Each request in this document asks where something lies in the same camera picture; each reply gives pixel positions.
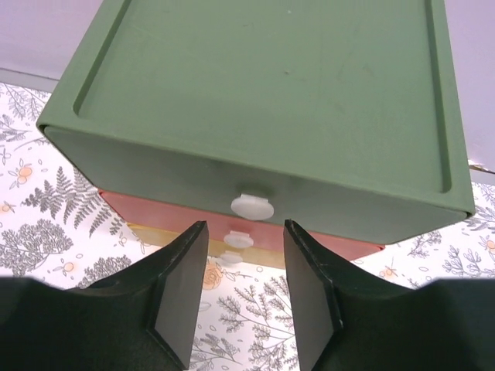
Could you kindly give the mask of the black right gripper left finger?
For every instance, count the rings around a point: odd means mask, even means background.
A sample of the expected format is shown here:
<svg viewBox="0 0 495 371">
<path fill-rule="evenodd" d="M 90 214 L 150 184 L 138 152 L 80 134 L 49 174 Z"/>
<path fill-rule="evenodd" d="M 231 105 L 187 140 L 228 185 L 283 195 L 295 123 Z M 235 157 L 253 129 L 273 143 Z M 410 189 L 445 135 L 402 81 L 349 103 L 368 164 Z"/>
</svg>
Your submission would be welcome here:
<svg viewBox="0 0 495 371">
<path fill-rule="evenodd" d="M 86 288 L 1 280 L 3 370 L 186 370 L 209 231 L 170 244 Z"/>
</svg>

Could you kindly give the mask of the green red yellow drawer box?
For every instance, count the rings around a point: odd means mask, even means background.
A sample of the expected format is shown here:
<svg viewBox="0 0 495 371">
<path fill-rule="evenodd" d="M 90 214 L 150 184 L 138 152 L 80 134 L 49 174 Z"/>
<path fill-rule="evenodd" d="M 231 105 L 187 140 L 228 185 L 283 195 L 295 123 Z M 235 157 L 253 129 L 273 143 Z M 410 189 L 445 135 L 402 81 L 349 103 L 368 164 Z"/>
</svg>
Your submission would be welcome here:
<svg viewBox="0 0 495 371">
<path fill-rule="evenodd" d="M 442 1 L 105 1 L 47 125 L 475 212 Z M 390 245 L 308 231 L 351 260 Z"/>
</svg>

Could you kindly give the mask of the red drawer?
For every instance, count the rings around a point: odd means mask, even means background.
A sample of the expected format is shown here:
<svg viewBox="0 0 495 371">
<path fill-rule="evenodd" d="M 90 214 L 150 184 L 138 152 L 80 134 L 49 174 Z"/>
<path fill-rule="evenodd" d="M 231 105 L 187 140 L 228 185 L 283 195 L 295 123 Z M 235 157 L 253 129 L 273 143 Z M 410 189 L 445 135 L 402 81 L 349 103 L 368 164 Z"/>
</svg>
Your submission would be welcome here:
<svg viewBox="0 0 495 371">
<path fill-rule="evenodd" d="M 184 232 L 198 221 L 207 222 L 209 238 L 235 249 L 257 247 L 284 254 L 281 225 L 245 220 L 185 206 L 99 190 L 103 200 L 126 222 L 140 226 Z"/>
</svg>

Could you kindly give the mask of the green top drawer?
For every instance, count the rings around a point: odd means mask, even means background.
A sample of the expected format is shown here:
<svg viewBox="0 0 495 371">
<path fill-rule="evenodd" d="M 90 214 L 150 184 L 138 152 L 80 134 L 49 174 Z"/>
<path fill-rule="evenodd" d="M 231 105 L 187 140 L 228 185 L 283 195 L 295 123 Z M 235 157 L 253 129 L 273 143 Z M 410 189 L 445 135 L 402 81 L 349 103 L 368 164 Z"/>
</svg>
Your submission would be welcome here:
<svg viewBox="0 0 495 371">
<path fill-rule="evenodd" d="M 468 218 L 425 201 L 331 185 L 99 134 L 47 125 L 44 135 L 95 187 L 156 202 L 232 214 L 250 195 L 274 208 L 269 222 L 295 220 L 338 237 L 393 244 Z"/>
</svg>

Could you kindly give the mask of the yellow bottom drawer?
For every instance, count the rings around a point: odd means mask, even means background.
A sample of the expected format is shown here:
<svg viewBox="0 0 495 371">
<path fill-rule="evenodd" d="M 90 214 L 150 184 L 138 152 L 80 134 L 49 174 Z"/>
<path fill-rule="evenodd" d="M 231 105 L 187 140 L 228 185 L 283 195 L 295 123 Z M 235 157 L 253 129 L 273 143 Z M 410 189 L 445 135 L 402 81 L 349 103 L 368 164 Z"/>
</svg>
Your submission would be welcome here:
<svg viewBox="0 0 495 371">
<path fill-rule="evenodd" d="M 180 232 L 160 230 L 156 228 L 127 223 L 131 231 L 146 244 L 164 247 L 180 235 Z M 217 257 L 228 264 L 248 263 L 258 266 L 285 268 L 285 258 L 282 252 L 265 250 L 257 247 L 235 249 L 224 242 L 209 239 L 208 255 Z"/>
</svg>

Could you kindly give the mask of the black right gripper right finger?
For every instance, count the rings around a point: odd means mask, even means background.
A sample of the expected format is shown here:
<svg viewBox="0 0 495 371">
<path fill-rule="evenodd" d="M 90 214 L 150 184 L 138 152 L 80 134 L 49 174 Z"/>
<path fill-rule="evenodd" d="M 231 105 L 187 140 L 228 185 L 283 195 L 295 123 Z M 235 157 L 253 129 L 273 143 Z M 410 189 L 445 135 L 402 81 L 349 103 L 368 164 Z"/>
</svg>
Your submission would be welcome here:
<svg viewBox="0 0 495 371">
<path fill-rule="evenodd" d="M 326 249 L 293 220 L 285 269 L 302 370 L 492 370 L 494 282 L 410 289 Z"/>
</svg>

